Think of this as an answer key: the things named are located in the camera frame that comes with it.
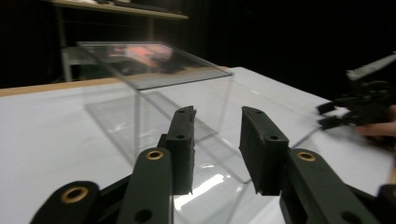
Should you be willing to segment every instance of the white table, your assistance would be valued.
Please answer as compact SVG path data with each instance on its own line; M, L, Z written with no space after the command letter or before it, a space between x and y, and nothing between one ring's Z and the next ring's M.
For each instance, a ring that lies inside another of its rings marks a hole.
M289 138L290 147L318 152L348 185L375 195L387 183L390 153L368 145L349 127L318 129L316 106L326 99L242 67L230 70L235 86L220 133L230 146L239 146L241 107L256 107ZM25 88L0 90L0 95L13 92L0 97L0 223L29 223L64 184L89 180L102 189L133 170L84 109L86 87L60 87L25 94L15 94ZM284 223L278 197L256 195L251 185L241 190L230 223ZM182 220L176 217L176 223Z

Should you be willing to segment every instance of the black curtain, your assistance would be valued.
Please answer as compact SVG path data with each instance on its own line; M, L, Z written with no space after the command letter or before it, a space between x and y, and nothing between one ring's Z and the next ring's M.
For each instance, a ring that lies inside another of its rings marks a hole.
M396 50L395 11L389 0L219 1L209 60L333 99L351 89L347 70Z
M0 88L51 83L61 75L53 8L43 1L0 3Z

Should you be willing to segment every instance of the human hand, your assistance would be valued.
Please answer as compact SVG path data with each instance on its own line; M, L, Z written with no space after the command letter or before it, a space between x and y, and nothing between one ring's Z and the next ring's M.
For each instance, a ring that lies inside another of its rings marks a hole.
M396 137L396 105L391 105L389 107L389 118L391 120L390 122L361 125L356 128L356 131L358 132L358 134L364 136Z

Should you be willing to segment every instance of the black mechanical part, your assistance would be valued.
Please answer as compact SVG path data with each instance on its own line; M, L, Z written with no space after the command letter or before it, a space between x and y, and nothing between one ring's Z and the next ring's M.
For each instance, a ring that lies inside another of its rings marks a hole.
M196 110L193 109L193 106L186 106L177 110L168 134L165 136L164 147L172 154L174 195L192 192L195 114Z
M172 182L168 150L155 147L140 153L116 223L173 223Z
M67 184L47 199L31 223L173 223L173 195L191 192L195 114L192 106L177 110L169 132L157 147L139 154L131 175L102 190L89 181ZM60 198L65 192L79 201L64 204Z
M102 211L99 187L75 181L53 192L33 217L32 224L93 224Z
M306 223L379 223L319 154L293 149L285 167Z
M396 88L385 81L361 83L356 90L344 94L332 102L317 106L320 115L344 107L348 110L343 116L320 119L322 130L343 125L363 125L389 121L389 107L396 105Z
M343 183L315 152L289 149L282 141L263 144L267 138L264 133L280 130L274 128L275 124L268 121L267 116L257 119L252 117L252 113L264 114L260 110L243 107L241 153L256 192L259 191L257 188L280 189L280 207L286 223L394 223L396 185L383 186L374 197ZM287 149L281 149L280 154L284 156L279 157L279 150L274 148ZM261 165L267 161L276 162L272 166L263 166L270 169L264 171ZM276 172L279 177L273 178L267 174L269 171Z
M261 195L279 195L281 162L289 150L289 139L262 111L242 107L242 128L239 149Z

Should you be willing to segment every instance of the clear acrylic box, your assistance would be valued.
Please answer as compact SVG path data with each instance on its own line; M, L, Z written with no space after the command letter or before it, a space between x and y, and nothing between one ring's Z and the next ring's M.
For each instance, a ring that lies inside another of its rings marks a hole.
M192 194L175 196L175 223L230 223L250 183L237 148L218 136L233 74L164 43L79 43L79 49L86 109L132 165L157 146L176 110L193 105Z

